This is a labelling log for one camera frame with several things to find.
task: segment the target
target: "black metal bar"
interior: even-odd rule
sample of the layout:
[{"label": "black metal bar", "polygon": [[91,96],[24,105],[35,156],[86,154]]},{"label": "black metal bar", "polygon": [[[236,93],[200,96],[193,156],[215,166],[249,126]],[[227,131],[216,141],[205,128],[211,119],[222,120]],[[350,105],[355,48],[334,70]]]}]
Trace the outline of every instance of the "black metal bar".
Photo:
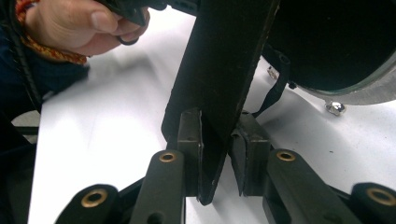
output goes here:
[{"label": "black metal bar", "polygon": [[353,187],[349,207],[363,223],[396,223],[396,191],[374,183]]},{"label": "black metal bar", "polygon": [[278,194],[290,215],[290,222],[280,222],[278,211],[271,210],[279,207],[277,196],[275,203],[264,197],[264,210],[271,210],[269,216],[274,218],[271,223],[361,223],[297,153],[286,149],[272,151],[267,172],[269,189],[264,191]]},{"label": "black metal bar", "polygon": [[22,135],[38,135],[38,127],[15,126],[15,128]]},{"label": "black metal bar", "polygon": [[271,143],[268,135],[251,114],[244,111],[233,131],[229,151],[239,195],[262,196],[263,180]]},{"label": "black metal bar", "polygon": [[185,160],[186,197],[199,198],[199,186],[202,183],[203,153],[201,111],[198,108],[183,112],[180,116],[177,150],[181,151]]},{"label": "black metal bar", "polygon": [[184,156],[176,150],[157,152],[143,181],[130,224],[185,222]]},{"label": "black metal bar", "polygon": [[279,0],[203,0],[163,119],[176,148],[180,114],[203,113],[202,204],[211,203]]},{"label": "black metal bar", "polygon": [[144,178],[141,178],[119,192],[122,211],[120,223],[128,223],[131,219],[131,214],[133,212],[134,205],[136,204],[140,189],[142,188],[143,180]]}]

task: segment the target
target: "finger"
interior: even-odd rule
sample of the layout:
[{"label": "finger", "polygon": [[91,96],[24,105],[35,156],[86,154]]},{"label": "finger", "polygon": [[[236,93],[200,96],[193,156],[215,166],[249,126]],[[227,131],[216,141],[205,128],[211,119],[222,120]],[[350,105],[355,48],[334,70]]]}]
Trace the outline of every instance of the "finger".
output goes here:
[{"label": "finger", "polygon": [[125,34],[125,35],[121,35],[120,38],[122,40],[124,40],[125,42],[130,42],[132,40],[137,39],[139,36],[141,36],[143,33],[145,33],[149,27],[149,20],[150,20],[150,15],[148,14],[146,16],[146,25],[143,27],[139,27],[137,30],[129,33],[129,34]]},{"label": "finger", "polygon": [[119,20],[119,25],[117,27],[117,30],[111,34],[112,35],[125,35],[125,34],[129,34],[131,32],[134,32],[139,28],[140,28],[139,25],[137,25],[131,21],[128,21],[126,19],[121,19],[121,20]]}]

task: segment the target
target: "metal bolt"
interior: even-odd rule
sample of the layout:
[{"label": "metal bolt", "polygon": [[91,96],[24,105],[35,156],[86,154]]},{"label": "metal bolt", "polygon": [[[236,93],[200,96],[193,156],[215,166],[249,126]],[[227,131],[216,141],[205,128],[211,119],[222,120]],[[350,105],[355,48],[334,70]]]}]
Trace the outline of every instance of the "metal bolt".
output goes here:
[{"label": "metal bolt", "polygon": [[334,101],[326,101],[325,107],[327,111],[334,114],[335,116],[340,116],[347,110],[343,104]]},{"label": "metal bolt", "polygon": [[292,90],[297,88],[297,85],[294,82],[289,83],[289,88],[291,88]]},{"label": "metal bolt", "polygon": [[268,75],[270,75],[271,78],[277,80],[279,78],[279,72],[276,71],[276,69],[273,66],[270,66],[267,68]]}]

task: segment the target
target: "hand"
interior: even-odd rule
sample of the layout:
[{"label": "hand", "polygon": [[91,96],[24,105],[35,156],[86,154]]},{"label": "hand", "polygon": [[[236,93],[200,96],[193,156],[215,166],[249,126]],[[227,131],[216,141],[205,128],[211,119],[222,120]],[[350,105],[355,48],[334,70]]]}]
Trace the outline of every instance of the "hand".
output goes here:
[{"label": "hand", "polygon": [[41,0],[26,13],[25,29],[39,44],[82,55],[97,55],[129,42],[148,28],[140,27],[112,13],[93,0]]}]

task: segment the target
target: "hole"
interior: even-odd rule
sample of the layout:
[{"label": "hole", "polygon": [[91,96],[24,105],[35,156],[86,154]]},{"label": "hole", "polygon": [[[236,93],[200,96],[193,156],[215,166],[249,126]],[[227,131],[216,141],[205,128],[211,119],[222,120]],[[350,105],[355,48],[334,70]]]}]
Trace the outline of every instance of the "hole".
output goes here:
[{"label": "hole", "polygon": [[163,223],[163,214],[161,213],[153,213],[148,217],[148,224],[162,224]]},{"label": "hole", "polygon": [[163,162],[170,162],[170,161],[174,161],[175,159],[176,159],[176,155],[170,152],[164,153],[160,157],[160,161]]},{"label": "hole", "polygon": [[276,153],[276,155],[282,161],[294,161],[296,159],[296,157],[293,154],[287,151],[280,151]]},{"label": "hole", "polygon": [[279,56],[279,59],[280,59],[280,61],[281,61],[282,63],[284,63],[284,64],[290,64],[290,60],[289,60],[285,55],[283,55],[283,54],[281,54],[281,55]]},{"label": "hole", "polygon": [[86,208],[96,207],[103,203],[107,198],[105,189],[93,189],[87,193],[81,200],[81,205]]},{"label": "hole", "polygon": [[396,205],[396,197],[383,189],[370,188],[367,189],[366,192],[367,195],[377,203],[381,203],[386,206]]},{"label": "hole", "polygon": [[93,195],[90,195],[90,196],[88,197],[88,201],[90,201],[90,202],[95,202],[95,201],[100,200],[101,198],[102,198],[102,194],[94,193]]}]

